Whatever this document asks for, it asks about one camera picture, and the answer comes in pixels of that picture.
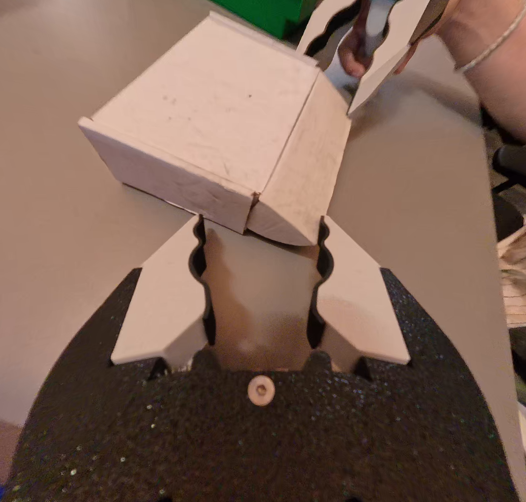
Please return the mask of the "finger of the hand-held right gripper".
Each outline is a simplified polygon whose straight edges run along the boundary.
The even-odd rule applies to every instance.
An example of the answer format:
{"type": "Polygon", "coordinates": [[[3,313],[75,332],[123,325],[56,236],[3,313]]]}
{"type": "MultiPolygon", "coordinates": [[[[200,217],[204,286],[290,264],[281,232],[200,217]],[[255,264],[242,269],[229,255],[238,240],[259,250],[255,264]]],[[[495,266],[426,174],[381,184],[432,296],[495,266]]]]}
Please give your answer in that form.
{"type": "Polygon", "coordinates": [[[314,9],[297,46],[297,53],[313,57],[332,35],[356,18],[361,0],[322,0],[314,9]]]}
{"type": "Polygon", "coordinates": [[[347,115],[353,116],[395,70],[409,50],[410,39],[431,0],[401,0],[388,17],[388,32],[375,50],[372,63],[361,79],[347,115]]]}

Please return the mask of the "black chair base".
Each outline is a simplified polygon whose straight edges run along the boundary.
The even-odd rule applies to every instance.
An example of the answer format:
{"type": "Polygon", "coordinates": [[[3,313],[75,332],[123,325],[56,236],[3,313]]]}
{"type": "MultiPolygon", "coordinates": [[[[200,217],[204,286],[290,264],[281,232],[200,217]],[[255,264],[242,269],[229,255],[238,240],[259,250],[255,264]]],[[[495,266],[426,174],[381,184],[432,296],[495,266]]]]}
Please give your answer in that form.
{"type": "Polygon", "coordinates": [[[493,194],[499,194],[516,185],[525,189],[525,145],[505,144],[492,157],[492,168],[506,181],[492,189],[493,194]]]}

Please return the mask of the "person's right forearm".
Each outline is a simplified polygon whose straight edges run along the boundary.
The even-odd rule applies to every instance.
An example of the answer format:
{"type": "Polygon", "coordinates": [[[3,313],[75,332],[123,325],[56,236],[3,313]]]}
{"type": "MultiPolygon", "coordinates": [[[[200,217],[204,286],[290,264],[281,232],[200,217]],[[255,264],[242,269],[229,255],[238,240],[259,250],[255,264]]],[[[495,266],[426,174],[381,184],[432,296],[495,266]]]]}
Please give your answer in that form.
{"type": "Polygon", "coordinates": [[[463,73],[496,122],[525,144],[525,16],[463,73]]]}

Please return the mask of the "white printed shirt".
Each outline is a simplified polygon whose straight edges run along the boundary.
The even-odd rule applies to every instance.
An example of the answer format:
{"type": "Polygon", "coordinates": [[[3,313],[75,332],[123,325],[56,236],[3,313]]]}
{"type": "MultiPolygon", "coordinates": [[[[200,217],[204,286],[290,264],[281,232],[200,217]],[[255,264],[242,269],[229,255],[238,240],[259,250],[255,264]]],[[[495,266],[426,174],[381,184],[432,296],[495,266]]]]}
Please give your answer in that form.
{"type": "Polygon", "coordinates": [[[497,255],[507,326],[525,327],[525,225],[497,243],[497,255]]]}

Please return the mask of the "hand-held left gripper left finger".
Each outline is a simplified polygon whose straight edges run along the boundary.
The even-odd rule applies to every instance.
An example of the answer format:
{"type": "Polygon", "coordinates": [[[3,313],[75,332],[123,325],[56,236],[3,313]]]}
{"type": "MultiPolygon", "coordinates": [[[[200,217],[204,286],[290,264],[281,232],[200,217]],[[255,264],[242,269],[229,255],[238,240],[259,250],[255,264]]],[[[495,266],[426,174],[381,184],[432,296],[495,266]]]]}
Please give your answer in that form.
{"type": "Polygon", "coordinates": [[[203,216],[193,216],[141,266],[141,272],[111,354],[121,365],[162,359],[186,367],[216,340],[216,318],[207,269],[203,216]]]}

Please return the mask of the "person's right hand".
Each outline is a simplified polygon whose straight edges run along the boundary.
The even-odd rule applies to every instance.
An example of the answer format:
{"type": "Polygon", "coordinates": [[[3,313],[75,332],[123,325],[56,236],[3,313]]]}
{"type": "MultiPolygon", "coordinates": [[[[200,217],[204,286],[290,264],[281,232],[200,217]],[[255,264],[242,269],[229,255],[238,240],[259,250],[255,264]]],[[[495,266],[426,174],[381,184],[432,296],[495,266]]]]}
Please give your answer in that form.
{"type": "Polygon", "coordinates": [[[513,30],[512,24],[525,16],[525,0],[449,0],[438,23],[429,34],[437,35],[463,73],[485,50],[513,30]]]}

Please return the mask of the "white cardboard mailer box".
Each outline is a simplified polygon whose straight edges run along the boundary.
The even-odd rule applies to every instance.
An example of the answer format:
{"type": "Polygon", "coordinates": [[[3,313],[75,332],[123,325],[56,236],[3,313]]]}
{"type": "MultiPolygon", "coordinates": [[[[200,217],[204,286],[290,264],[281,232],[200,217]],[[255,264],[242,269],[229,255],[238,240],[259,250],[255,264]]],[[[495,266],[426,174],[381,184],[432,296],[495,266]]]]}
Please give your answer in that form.
{"type": "Polygon", "coordinates": [[[303,247],[332,199],[347,111],[315,60],[211,12],[78,125],[121,183],[303,247]]]}

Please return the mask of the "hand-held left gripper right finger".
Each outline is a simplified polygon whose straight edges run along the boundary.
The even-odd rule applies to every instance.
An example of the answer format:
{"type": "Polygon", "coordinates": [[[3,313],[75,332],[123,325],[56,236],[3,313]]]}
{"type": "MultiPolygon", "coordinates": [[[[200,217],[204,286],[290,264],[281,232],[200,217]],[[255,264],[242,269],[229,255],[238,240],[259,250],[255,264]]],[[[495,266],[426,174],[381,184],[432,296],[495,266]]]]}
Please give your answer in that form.
{"type": "Polygon", "coordinates": [[[320,219],[319,274],[312,291],[307,339],[334,371],[352,373],[362,359],[407,365],[410,354],[382,268],[328,216],[320,219]]]}

